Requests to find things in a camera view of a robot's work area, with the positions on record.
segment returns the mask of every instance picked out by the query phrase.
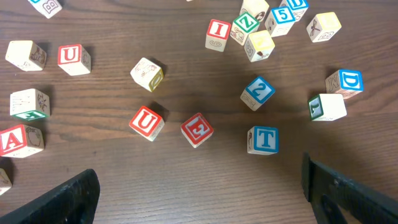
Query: number block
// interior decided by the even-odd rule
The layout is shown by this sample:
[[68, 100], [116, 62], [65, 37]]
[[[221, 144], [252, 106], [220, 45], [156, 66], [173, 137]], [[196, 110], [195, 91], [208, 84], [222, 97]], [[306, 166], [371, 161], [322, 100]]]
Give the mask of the number block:
[[248, 131], [248, 153], [271, 155], [279, 152], [277, 128], [254, 126]]
[[41, 130], [20, 124], [0, 132], [0, 156], [25, 158], [43, 151]]
[[293, 12], [296, 22], [300, 21], [309, 8], [306, 0], [282, 0], [279, 7], [288, 6]]
[[341, 94], [319, 94], [308, 101], [312, 121], [334, 121], [347, 115]]
[[9, 189], [11, 189], [12, 184], [10, 179], [8, 178], [6, 171], [0, 168], [0, 195], [6, 193]]
[[25, 72], [44, 69], [47, 53], [31, 40], [13, 40], [8, 45], [6, 60]]
[[58, 48], [58, 66], [69, 75], [86, 75], [91, 72], [91, 56], [80, 44]]
[[244, 51], [251, 62], [267, 59], [274, 50], [275, 44], [268, 31], [263, 30], [249, 34]]
[[344, 99], [351, 98], [363, 91], [362, 73], [360, 71], [341, 69], [326, 80], [327, 93], [339, 93]]
[[162, 68], [146, 58], [142, 58], [131, 70], [132, 79], [146, 90], [153, 92], [163, 80]]
[[259, 26], [260, 22], [248, 12], [245, 12], [232, 23], [231, 37], [243, 46], [248, 35], [257, 31]]
[[265, 0], [243, 0], [242, 8], [239, 15], [248, 12], [259, 22], [266, 17], [269, 5]]
[[197, 113], [181, 125], [181, 132], [188, 142], [197, 148], [213, 135], [214, 130], [205, 117]]
[[275, 89], [268, 84], [262, 77], [257, 77], [244, 89], [241, 100], [253, 111], [256, 111], [273, 94]]
[[340, 21], [334, 12], [317, 14], [307, 26], [307, 32], [314, 43], [330, 40], [340, 29]]
[[50, 19], [62, 10], [61, 4], [57, 0], [28, 0], [39, 13]]
[[209, 29], [207, 30], [205, 47], [211, 50], [224, 52], [230, 31], [230, 23], [212, 19]]
[[164, 127], [161, 116], [142, 106], [130, 121], [130, 127], [150, 141], [154, 141]]
[[296, 19], [289, 7], [274, 8], [271, 9], [271, 12], [268, 14], [266, 28], [271, 37], [278, 37], [289, 33], [295, 21]]
[[25, 121], [49, 117], [50, 98], [36, 89], [12, 93], [10, 115]]

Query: wooden surface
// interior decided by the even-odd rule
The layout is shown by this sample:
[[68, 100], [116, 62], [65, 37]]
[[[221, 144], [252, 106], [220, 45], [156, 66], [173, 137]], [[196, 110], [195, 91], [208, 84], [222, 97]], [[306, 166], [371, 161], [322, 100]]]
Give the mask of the wooden surface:
[[[232, 22], [238, 0], [61, 3], [48, 20], [26, 0], [0, 0], [0, 52], [11, 40], [33, 40], [48, 53], [43, 72], [0, 60], [0, 128], [23, 123], [9, 116], [14, 91], [37, 88], [52, 110], [25, 123], [44, 132], [43, 152], [0, 158], [14, 184], [0, 197], [0, 215], [93, 168], [101, 184], [95, 223], [316, 223], [300, 186], [304, 151], [398, 200], [396, 0], [309, 0], [304, 18], [274, 38], [270, 58], [255, 63], [233, 39], [224, 53], [205, 48], [210, 20]], [[311, 43], [306, 26], [330, 11], [343, 28]], [[91, 74], [70, 77], [58, 67], [58, 47], [67, 44], [87, 49]], [[141, 57], [167, 66], [153, 93], [129, 74]], [[307, 100], [325, 92], [325, 78], [339, 68], [362, 71], [365, 91], [346, 100], [347, 117], [310, 122]], [[252, 112], [239, 96], [257, 75], [276, 93]], [[142, 105], [163, 108], [155, 142], [128, 126]], [[197, 112], [215, 133], [194, 149], [180, 125]], [[254, 125], [279, 128], [278, 154], [246, 153]]]

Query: letter block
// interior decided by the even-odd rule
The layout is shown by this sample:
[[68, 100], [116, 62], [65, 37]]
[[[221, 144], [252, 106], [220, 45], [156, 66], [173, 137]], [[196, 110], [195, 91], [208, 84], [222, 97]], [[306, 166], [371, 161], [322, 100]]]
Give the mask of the letter block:
[[248, 35], [257, 31], [259, 26], [260, 22], [248, 12], [245, 12], [232, 23], [231, 37], [243, 46]]
[[244, 51], [251, 62], [267, 59], [274, 50], [275, 44], [268, 31], [263, 30], [249, 34]]
[[327, 93], [339, 93], [344, 99], [351, 98], [363, 91], [362, 73], [360, 71], [340, 69], [326, 80]]
[[153, 92], [164, 78], [162, 68], [146, 58], [138, 62], [130, 75], [138, 85], [150, 92]]
[[307, 26], [313, 43], [330, 40], [340, 29], [340, 21], [334, 12], [317, 14]]
[[6, 193], [9, 189], [11, 189], [12, 184], [10, 179], [8, 178], [6, 171], [0, 168], [0, 195]]
[[154, 141], [164, 127], [161, 116], [142, 106], [130, 121], [130, 127], [150, 141]]
[[274, 8], [268, 14], [266, 28], [271, 37], [278, 37], [289, 33], [295, 22], [296, 19], [289, 7]]
[[50, 19], [62, 10], [61, 4], [57, 0], [28, 0], [39, 13]]
[[241, 95], [241, 100], [253, 111], [256, 111], [273, 94], [275, 89], [268, 84], [262, 77], [257, 77], [251, 82]]
[[308, 101], [312, 121], [334, 121], [347, 115], [341, 94], [319, 94]]
[[212, 19], [209, 29], [207, 30], [205, 47], [211, 50], [224, 52], [230, 31], [230, 23]]
[[181, 125], [181, 132], [188, 142], [197, 148], [213, 135], [214, 130], [205, 117], [197, 113]]
[[254, 126], [248, 131], [248, 153], [271, 155], [279, 152], [277, 128]]
[[0, 156], [25, 158], [43, 151], [41, 130], [20, 124], [0, 132]]
[[6, 60], [25, 72], [44, 69], [47, 53], [31, 40], [13, 40], [8, 45]]
[[300, 21], [309, 5], [306, 0], [282, 0], [279, 7], [288, 6], [293, 12], [296, 22]]
[[259, 22], [266, 17], [269, 5], [265, 0], [243, 0], [239, 15], [248, 12]]
[[50, 98], [36, 89], [12, 93], [10, 115], [25, 121], [46, 118], [50, 116]]
[[80, 44], [58, 48], [58, 66], [69, 75], [86, 75], [91, 72], [91, 56]]

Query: black object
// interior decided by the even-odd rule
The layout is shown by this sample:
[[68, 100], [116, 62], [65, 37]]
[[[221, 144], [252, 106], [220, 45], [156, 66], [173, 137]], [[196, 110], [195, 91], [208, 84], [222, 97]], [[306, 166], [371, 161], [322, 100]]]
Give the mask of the black object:
[[398, 202], [312, 161], [304, 153], [302, 187], [318, 223], [345, 224], [338, 205], [361, 223], [398, 223]]
[[0, 218], [1, 224], [91, 224], [100, 183], [88, 169], [28, 204]]

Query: block with letter d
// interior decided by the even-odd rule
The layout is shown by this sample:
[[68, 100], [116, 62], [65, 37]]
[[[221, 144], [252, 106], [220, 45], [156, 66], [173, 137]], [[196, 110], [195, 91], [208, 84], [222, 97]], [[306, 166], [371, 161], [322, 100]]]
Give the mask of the block with letter d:
[[351, 98], [363, 91], [362, 73], [360, 71], [340, 69], [326, 80], [327, 93], [339, 93], [344, 99]]

